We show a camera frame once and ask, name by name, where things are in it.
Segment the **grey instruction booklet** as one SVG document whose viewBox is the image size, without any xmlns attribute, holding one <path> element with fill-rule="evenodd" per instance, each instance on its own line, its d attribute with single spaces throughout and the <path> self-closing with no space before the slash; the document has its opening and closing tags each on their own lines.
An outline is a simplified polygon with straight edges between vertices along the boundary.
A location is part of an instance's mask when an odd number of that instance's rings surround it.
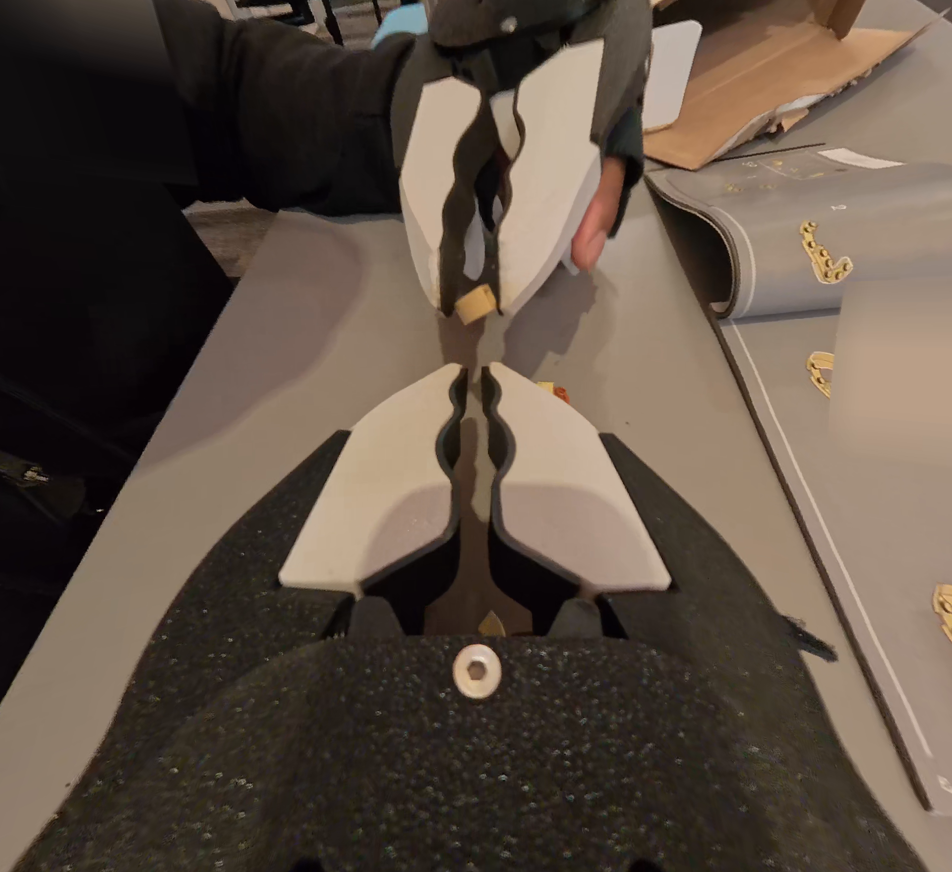
<svg viewBox="0 0 952 872">
<path fill-rule="evenodd" d="M 649 188 L 712 237 L 720 344 L 924 808 L 950 817 L 950 456 L 837 432 L 851 292 L 950 278 L 950 165 L 817 148 L 743 155 Z"/>
</svg>

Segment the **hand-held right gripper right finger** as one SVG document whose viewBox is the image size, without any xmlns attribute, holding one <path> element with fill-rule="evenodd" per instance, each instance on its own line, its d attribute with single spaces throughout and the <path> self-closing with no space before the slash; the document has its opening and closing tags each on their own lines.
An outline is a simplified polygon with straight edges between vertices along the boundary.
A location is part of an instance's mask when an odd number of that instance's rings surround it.
<svg viewBox="0 0 952 872">
<path fill-rule="evenodd" d="M 597 428 L 499 362 L 483 369 L 495 468 L 491 514 L 517 555 L 584 593 L 664 591 L 672 579 Z"/>
</svg>

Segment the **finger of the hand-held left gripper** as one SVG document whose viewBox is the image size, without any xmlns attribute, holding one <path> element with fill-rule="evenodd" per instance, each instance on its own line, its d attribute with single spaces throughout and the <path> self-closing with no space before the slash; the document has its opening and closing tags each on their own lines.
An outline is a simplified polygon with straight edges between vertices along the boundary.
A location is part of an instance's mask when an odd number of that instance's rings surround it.
<svg viewBox="0 0 952 872">
<path fill-rule="evenodd" d="M 481 94 L 455 77 L 422 88 L 401 169 L 403 219 L 422 291 L 449 315 L 482 271 L 484 227 L 474 194 L 454 197 L 454 157 L 476 120 Z"/>
<path fill-rule="evenodd" d="M 562 262 L 601 178 L 591 127 L 603 40 L 567 45 L 519 84 L 521 147 L 497 231 L 499 307 L 514 315 Z"/>
</svg>

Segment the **person's left forearm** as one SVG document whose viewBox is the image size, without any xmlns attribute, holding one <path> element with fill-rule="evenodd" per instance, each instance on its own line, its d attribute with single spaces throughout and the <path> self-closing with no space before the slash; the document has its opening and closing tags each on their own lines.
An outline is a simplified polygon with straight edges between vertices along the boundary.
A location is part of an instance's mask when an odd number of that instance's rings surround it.
<svg viewBox="0 0 952 872">
<path fill-rule="evenodd" d="M 415 36 L 352 50 L 203 0 L 152 0 L 197 182 L 181 208 L 246 200 L 335 218 L 400 210 L 390 108 Z"/>
</svg>

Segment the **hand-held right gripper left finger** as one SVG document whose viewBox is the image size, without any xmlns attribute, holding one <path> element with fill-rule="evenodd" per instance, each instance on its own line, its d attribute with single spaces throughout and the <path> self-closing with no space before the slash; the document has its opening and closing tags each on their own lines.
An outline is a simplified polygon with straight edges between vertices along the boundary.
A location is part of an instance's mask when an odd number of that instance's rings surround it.
<svg viewBox="0 0 952 872">
<path fill-rule="evenodd" d="M 466 370 L 440 367 L 352 427 L 280 570 L 283 587 L 368 593 L 459 521 Z"/>
</svg>

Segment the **brown cardboard piece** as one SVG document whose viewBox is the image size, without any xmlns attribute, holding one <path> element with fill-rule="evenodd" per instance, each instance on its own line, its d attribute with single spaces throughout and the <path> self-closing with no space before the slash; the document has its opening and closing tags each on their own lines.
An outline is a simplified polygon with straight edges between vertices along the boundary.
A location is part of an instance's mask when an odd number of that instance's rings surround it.
<svg viewBox="0 0 952 872">
<path fill-rule="evenodd" d="M 701 34 L 678 116 L 644 106 L 646 157 L 696 171 L 865 77 L 916 36 L 857 28 L 865 1 L 652 0 L 656 28 Z"/>
</svg>

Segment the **person's left hand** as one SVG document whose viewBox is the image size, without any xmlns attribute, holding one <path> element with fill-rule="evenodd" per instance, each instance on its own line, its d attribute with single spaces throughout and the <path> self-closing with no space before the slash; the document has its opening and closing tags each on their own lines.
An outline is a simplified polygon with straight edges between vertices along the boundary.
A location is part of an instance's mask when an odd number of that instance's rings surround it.
<svg viewBox="0 0 952 872">
<path fill-rule="evenodd" d="M 592 271 L 618 216 L 625 186 L 626 162 L 606 156 L 601 163 L 598 187 L 571 242 L 572 264 L 579 271 Z"/>
</svg>

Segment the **small white box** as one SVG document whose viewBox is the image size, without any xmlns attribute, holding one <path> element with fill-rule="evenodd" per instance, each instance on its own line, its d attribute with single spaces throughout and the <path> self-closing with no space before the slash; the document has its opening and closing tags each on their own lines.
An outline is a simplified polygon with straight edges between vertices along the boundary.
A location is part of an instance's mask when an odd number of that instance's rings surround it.
<svg viewBox="0 0 952 872">
<path fill-rule="evenodd" d="M 684 20 L 652 30 L 642 112 L 643 131 L 669 128 L 678 119 L 702 33 L 703 25 L 696 20 Z"/>
</svg>

